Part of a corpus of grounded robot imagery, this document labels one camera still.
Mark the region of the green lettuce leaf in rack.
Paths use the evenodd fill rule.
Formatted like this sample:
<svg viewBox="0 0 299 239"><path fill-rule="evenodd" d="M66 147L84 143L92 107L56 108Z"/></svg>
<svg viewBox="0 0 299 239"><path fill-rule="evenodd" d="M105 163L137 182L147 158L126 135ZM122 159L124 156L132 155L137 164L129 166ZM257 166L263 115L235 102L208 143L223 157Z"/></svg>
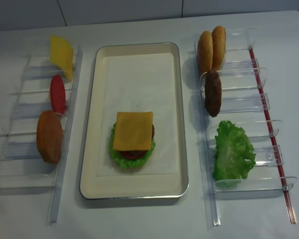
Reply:
<svg viewBox="0 0 299 239"><path fill-rule="evenodd" d="M217 133L214 180L246 179L256 164L256 154L245 130L229 120L223 120Z"/></svg>

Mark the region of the clear acrylic left rack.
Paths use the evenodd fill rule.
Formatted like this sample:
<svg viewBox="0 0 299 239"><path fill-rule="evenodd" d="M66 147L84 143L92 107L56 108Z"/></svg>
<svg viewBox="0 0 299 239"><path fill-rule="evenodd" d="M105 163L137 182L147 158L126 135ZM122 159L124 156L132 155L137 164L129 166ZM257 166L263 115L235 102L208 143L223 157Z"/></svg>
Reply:
<svg viewBox="0 0 299 239"><path fill-rule="evenodd" d="M4 52L0 66L0 189L25 193L47 190L50 193L47 223L57 222L65 166L68 156L83 52L74 46L73 78L49 60L50 44L23 43ZM36 128L43 111L52 109L50 83L63 77L65 112L60 116L63 129L59 163L46 163L36 146Z"/></svg>

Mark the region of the green lettuce under burger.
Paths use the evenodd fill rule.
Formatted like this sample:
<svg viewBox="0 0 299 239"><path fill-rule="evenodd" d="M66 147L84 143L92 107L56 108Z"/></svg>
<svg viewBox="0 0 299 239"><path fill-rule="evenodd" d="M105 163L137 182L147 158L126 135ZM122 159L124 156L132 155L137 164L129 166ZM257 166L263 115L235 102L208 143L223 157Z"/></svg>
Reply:
<svg viewBox="0 0 299 239"><path fill-rule="evenodd" d="M111 159L114 160L114 162L122 169L143 167L151 157L151 154L156 146L154 141L154 125L152 126L152 141L150 150L140 151L139 153L132 151L117 151L113 149L115 126L116 124L113 124L108 144Z"/></svg>

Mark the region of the brown bun in left rack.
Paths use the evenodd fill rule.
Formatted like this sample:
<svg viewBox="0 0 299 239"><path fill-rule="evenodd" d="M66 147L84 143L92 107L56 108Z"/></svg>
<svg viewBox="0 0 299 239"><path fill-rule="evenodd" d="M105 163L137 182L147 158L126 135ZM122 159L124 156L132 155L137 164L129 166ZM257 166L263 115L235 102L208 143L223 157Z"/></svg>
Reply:
<svg viewBox="0 0 299 239"><path fill-rule="evenodd" d="M58 115L43 111L36 129L36 145L44 162L57 164L61 157L63 130Z"/></svg>

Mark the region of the red tomato slice in rack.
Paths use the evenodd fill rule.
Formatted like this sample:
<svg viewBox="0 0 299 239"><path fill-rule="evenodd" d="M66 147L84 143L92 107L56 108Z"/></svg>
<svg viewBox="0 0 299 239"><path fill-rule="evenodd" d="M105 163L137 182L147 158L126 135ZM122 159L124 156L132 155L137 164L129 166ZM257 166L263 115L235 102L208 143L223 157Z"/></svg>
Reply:
<svg viewBox="0 0 299 239"><path fill-rule="evenodd" d="M66 109L65 87L59 74L53 76L50 83L50 102L55 113L63 115Z"/></svg>

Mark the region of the brown patty in burger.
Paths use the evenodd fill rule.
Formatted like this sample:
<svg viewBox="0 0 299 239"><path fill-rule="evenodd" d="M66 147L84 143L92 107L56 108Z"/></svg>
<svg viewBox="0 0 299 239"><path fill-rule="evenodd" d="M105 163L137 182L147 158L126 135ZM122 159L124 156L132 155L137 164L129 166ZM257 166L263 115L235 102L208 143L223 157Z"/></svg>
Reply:
<svg viewBox="0 0 299 239"><path fill-rule="evenodd" d="M155 130L154 130L154 125L152 125L152 136L151 136L151 142L154 142L154 134L155 134ZM134 151L127 151L127 153L131 154L131 155L139 155L146 152L146 150L134 150Z"/></svg>

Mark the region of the sesame top burger bun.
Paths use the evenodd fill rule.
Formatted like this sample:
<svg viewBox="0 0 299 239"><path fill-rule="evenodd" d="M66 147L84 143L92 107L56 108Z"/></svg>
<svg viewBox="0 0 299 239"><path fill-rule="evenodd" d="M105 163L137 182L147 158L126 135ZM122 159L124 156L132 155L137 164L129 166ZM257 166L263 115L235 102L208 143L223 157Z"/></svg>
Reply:
<svg viewBox="0 0 299 239"><path fill-rule="evenodd" d="M199 38L197 46L197 59L201 75L212 69L213 41L212 35L208 30L204 31Z"/></svg>

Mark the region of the orange cheese slice on burger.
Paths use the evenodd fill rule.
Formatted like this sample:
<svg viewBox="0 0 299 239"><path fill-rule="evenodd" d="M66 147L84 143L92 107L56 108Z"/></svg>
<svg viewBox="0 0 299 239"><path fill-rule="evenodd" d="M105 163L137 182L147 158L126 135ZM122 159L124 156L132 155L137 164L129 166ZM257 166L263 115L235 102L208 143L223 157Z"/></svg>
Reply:
<svg viewBox="0 0 299 239"><path fill-rule="evenodd" d="M148 151L152 142L153 112L118 112L113 149Z"/></svg>

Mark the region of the yellow cheese slice in rack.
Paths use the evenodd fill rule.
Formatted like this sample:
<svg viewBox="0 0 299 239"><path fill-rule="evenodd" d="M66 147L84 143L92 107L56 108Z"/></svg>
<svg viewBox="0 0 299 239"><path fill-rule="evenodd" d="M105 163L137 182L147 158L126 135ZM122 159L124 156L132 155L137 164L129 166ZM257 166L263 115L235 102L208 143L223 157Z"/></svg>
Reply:
<svg viewBox="0 0 299 239"><path fill-rule="evenodd" d="M73 56L74 50L66 39L56 35L50 37L50 61L63 71L69 81L73 78Z"/></svg>

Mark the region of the tan burger bun in rack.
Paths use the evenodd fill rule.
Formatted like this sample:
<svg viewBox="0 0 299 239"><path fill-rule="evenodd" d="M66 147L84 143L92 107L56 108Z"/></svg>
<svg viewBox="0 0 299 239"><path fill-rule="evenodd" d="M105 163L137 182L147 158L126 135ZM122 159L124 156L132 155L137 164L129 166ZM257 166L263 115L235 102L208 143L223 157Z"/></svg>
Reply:
<svg viewBox="0 0 299 239"><path fill-rule="evenodd" d="M225 48L226 48L226 31L222 26L217 26L212 31L212 41L213 41L213 59L212 68L219 70L222 66Z"/></svg>

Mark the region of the red tomato slice in burger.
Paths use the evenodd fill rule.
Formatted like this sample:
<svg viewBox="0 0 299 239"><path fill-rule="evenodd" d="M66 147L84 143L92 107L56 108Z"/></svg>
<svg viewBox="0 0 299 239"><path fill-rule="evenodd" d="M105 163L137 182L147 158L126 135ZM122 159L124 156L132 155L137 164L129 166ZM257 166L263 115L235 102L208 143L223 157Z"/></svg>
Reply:
<svg viewBox="0 0 299 239"><path fill-rule="evenodd" d="M139 154L139 155L131 155L131 154L127 153L127 151L120 151L120 154L126 159L134 160L134 159L141 158L146 152Z"/></svg>

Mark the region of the white paper tray liner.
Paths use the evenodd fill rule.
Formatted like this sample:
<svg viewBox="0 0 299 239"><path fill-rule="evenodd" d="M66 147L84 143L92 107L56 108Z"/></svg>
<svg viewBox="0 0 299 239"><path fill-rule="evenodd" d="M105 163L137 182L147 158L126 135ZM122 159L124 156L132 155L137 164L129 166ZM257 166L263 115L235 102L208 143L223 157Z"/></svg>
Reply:
<svg viewBox="0 0 299 239"><path fill-rule="evenodd" d="M178 171L177 105L171 54L108 59L98 176L164 174ZM118 112L153 112L155 149L139 170L122 169L108 144Z"/></svg>

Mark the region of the brown meat patty in rack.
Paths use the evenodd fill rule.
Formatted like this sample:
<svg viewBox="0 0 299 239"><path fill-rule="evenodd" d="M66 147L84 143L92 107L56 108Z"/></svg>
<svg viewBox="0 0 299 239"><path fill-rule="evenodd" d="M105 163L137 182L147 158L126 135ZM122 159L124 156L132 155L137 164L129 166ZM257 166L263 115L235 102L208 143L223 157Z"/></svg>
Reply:
<svg viewBox="0 0 299 239"><path fill-rule="evenodd" d="M221 108L222 86L219 74L212 69L205 77L205 107L212 117L216 117Z"/></svg>

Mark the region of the clear acrylic right rack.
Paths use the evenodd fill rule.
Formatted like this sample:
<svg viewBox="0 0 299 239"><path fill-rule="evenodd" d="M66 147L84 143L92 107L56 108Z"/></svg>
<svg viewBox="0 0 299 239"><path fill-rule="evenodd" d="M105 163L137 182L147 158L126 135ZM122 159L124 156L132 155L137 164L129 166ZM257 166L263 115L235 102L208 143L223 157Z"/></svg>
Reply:
<svg viewBox="0 0 299 239"><path fill-rule="evenodd" d="M221 202L249 203L258 211L260 200L283 201L283 211L291 224L297 223L291 200L295 176L284 171L285 159L278 137L282 135L280 118L270 116L272 103L268 97L268 69L255 54L257 30L230 29L226 32L226 51L218 74L222 83L222 105L212 117L205 107L205 75L199 71L198 40L190 41L186 74L193 85L193 123L199 150L203 200L209 227L223 225ZM230 121L244 130L254 149L254 166L247 177L215 181L213 177L218 126Z"/></svg>

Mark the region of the clear acrylic rack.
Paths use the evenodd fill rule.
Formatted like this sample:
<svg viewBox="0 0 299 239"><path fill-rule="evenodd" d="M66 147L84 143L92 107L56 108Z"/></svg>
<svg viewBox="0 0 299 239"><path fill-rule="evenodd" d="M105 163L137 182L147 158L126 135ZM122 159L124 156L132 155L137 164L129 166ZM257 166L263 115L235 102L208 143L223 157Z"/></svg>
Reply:
<svg viewBox="0 0 299 239"><path fill-rule="evenodd" d="M223 225L221 202L249 203L258 211L260 200L283 201L283 211L291 224L297 223L291 200L295 176L284 171L285 159L278 137L282 135L280 118L270 116L272 103L268 97L268 69L255 54L257 30L230 29L226 32L226 51L218 74L222 83L222 105L212 117L205 107L205 75L199 71L198 40L190 41L186 74L193 85L193 123L199 150L203 200L209 227ZM215 181L213 177L218 126L230 121L244 130L254 149L254 166L247 177Z"/></svg>
<svg viewBox="0 0 299 239"><path fill-rule="evenodd" d="M47 223L57 222L65 166L68 156L83 52L74 46L73 78L49 60L50 44L23 43L4 52L0 66L0 189L25 193L47 190L50 193ZM36 128L43 111L52 109L50 83L63 77L65 112L60 116L63 129L59 163L46 163L36 146Z"/></svg>

